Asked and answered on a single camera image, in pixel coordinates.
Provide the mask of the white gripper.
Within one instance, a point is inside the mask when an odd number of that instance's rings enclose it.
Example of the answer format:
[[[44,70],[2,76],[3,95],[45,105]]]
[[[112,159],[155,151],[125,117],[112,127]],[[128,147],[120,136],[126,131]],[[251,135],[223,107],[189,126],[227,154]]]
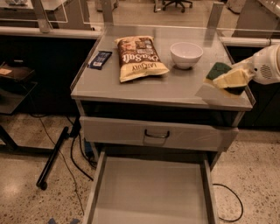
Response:
[[[280,45],[271,45],[255,53],[252,57],[232,65],[232,70],[213,80],[217,88],[241,88],[253,79],[269,85],[280,82]]]

